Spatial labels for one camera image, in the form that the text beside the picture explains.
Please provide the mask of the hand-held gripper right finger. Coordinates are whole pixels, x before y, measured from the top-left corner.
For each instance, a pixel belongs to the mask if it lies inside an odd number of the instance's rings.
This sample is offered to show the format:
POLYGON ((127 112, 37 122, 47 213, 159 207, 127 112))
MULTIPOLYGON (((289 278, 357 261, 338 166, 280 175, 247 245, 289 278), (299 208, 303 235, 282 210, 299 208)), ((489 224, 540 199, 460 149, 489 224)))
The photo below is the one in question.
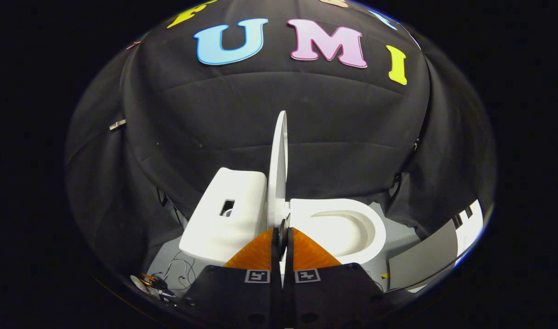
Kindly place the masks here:
POLYGON ((379 328, 394 303, 361 265, 344 264, 296 228, 287 230, 284 274, 286 327, 379 328))

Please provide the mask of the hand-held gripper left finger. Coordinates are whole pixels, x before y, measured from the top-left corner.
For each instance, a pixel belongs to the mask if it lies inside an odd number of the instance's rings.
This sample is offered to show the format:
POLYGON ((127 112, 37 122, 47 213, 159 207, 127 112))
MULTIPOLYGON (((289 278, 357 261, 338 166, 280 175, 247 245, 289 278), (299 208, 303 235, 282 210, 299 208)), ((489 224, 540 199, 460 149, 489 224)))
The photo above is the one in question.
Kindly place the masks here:
POLYGON ((279 233, 271 228, 222 266, 206 266, 181 300, 194 329, 277 329, 279 233))

